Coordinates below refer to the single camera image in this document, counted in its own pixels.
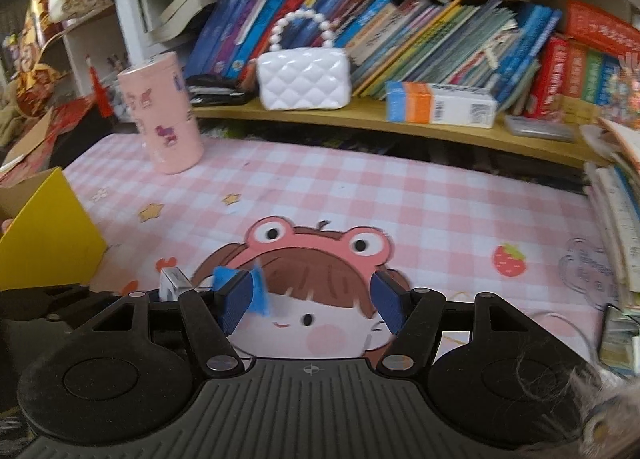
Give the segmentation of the yellow cardboard box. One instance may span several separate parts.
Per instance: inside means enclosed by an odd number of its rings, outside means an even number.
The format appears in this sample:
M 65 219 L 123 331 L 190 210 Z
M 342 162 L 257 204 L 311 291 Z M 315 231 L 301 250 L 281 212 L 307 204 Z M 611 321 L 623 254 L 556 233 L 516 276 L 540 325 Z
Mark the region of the yellow cardboard box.
M 107 244 L 59 167 L 1 189 L 3 291 L 86 285 Z

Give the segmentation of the pink checkered tablecloth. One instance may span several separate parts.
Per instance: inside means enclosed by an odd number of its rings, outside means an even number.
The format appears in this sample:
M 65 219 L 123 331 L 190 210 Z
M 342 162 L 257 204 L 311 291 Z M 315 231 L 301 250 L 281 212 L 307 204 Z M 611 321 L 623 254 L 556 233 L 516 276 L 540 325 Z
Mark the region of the pink checkered tablecloth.
M 163 267 L 206 283 L 262 266 L 267 315 L 246 314 L 243 356 L 376 356 L 390 331 L 375 271 L 450 300 L 494 292 L 589 357 L 612 271 L 578 194 L 450 166 L 251 140 L 211 139 L 198 165 L 157 173 L 113 135 L 65 177 L 107 241 L 95 290 L 151 290 Z

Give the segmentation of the red decorative paper sheets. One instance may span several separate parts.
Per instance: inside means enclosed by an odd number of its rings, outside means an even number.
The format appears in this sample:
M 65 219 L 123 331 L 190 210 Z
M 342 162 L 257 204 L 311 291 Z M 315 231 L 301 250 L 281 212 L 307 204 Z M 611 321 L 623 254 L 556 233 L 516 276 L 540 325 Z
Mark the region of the red decorative paper sheets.
M 46 138 L 11 171 L 1 176 L 1 186 L 8 187 L 27 177 L 49 170 L 66 168 L 103 137 L 113 132 L 92 98 L 69 101 L 53 109 Z

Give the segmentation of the orange white medicine box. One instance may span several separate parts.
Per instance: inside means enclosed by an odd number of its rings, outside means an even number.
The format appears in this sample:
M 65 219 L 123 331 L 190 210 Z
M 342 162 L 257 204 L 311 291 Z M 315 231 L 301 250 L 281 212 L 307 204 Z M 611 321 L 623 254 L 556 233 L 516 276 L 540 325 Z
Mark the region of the orange white medicine box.
M 496 119 L 497 101 L 484 88 L 386 82 L 385 92 L 388 122 L 491 128 Z

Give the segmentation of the pink cylindrical canister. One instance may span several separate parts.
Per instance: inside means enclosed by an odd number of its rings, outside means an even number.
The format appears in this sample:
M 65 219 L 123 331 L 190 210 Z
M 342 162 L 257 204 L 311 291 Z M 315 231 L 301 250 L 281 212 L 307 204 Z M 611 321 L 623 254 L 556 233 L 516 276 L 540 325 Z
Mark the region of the pink cylindrical canister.
M 132 66 L 118 83 L 155 170 L 177 174 L 198 164 L 204 145 L 177 54 Z

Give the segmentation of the brown cardboard sheet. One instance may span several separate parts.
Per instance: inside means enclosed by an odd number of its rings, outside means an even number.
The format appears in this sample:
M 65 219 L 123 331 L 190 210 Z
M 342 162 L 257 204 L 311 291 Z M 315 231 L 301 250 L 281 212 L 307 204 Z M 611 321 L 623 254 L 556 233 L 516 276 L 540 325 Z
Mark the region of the brown cardboard sheet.
M 53 109 L 50 108 L 45 115 L 13 146 L 6 155 L 1 167 L 1 175 L 11 172 L 14 167 L 25 160 L 48 137 L 49 127 L 52 121 Z

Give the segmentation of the white quilted mini handbag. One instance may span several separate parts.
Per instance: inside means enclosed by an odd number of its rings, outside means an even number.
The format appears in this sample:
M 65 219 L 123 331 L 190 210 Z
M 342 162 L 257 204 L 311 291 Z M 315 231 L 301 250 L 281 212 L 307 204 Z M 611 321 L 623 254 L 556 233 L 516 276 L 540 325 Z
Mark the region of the white quilted mini handbag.
M 296 19 L 318 26 L 319 47 L 282 47 L 282 35 Z M 269 111 L 346 107 L 352 99 L 349 59 L 344 49 L 334 46 L 334 37 L 326 17 L 312 8 L 298 8 L 277 20 L 270 31 L 268 50 L 256 62 L 262 107 Z

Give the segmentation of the stack of paper books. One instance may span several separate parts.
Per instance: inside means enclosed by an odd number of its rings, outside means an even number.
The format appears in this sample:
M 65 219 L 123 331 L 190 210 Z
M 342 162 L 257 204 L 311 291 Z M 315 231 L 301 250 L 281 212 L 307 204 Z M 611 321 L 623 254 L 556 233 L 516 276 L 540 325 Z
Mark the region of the stack of paper books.
M 580 133 L 605 165 L 585 165 L 605 252 L 613 267 L 617 300 L 605 309 L 598 356 L 619 375 L 639 374 L 639 133 L 609 119 Z

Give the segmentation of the red gold fortune poster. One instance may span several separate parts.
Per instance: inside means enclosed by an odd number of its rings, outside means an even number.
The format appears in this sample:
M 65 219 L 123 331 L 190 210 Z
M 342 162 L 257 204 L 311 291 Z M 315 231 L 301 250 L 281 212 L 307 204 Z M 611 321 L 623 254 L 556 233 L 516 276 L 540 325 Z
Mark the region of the red gold fortune poster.
M 49 0 L 30 0 L 20 38 L 15 98 L 25 118 L 38 118 L 61 75 L 42 61 L 47 46 L 63 32 L 49 14 Z

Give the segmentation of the wooden bookshelf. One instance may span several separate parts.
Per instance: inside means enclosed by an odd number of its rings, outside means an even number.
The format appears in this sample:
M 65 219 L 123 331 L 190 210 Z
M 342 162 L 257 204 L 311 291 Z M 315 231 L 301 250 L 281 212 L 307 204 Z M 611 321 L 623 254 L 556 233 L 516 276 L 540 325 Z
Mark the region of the wooden bookshelf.
M 395 83 L 470 84 L 487 88 L 499 104 L 525 92 L 538 56 L 555 31 L 582 15 L 609 16 L 620 32 L 608 49 L 636 49 L 630 18 L 639 0 L 266 0 L 242 47 L 231 78 L 256 84 L 257 60 L 268 52 L 273 23 L 297 7 L 318 8 L 337 20 L 337 44 L 352 68 L 352 97 L 335 110 L 266 109 L 259 99 L 242 106 L 198 107 L 200 118 L 243 119 L 355 127 L 496 149 L 580 167 L 593 151 L 574 134 L 568 141 L 511 134 L 502 116 L 491 126 L 390 122 L 388 89 Z

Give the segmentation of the white storage shelf unit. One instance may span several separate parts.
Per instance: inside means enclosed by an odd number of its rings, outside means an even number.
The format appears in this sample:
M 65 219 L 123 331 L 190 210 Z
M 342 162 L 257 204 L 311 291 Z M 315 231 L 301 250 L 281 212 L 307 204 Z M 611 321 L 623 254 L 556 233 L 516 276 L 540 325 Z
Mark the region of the white storage shelf unit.
M 126 58 L 115 4 L 109 2 L 81 19 L 70 20 L 43 47 L 40 61 L 61 75 L 55 84 L 53 100 L 63 102 L 92 93 L 87 59 L 103 80 L 111 78 L 116 73 L 116 64 Z

